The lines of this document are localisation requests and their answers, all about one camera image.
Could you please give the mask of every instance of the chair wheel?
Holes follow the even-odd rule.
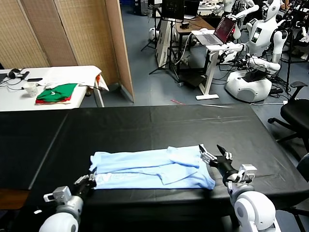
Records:
[[[267,120],[267,122],[268,122],[268,123],[274,123],[274,122],[275,122],[275,119],[269,118],[269,119]]]

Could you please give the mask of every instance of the laptop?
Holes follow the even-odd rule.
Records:
[[[196,17],[198,7],[199,7],[199,1],[186,0],[184,2],[184,18],[193,19],[194,17]]]
[[[223,45],[235,28],[236,22],[223,16],[214,34],[197,35],[196,38],[202,45]]]

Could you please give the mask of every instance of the red cloth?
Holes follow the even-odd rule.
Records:
[[[69,96],[68,98],[65,98],[61,101],[58,101],[58,102],[66,102],[66,101],[69,101],[71,100],[71,96]],[[35,100],[35,103],[36,104],[55,104],[55,102],[48,102],[48,101],[43,101],[43,100]]]

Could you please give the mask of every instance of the white cup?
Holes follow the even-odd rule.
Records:
[[[37,85],[35,83],[27,82],[24,84],[24,90],[30,95],[30,97],[35,97],[39,94]]]

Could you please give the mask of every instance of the woven partition panel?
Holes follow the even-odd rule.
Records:
[[[17,0],[0,0],[0,63],[4,68],[49,66]]]
[[[77,65],[53,0],[21,0],[51,66]]]
[[[103,0],[55,0],[78,65],[95,65],[107,84],[119,81]]]
[[[127,57],[125,32],[122,23],[120,3],[118,0],[105,0],[105,4],[112,32],[112,40],[114,44],[121,84],[132,95],[134,100],[133,85],[131,80],[129,60]]]

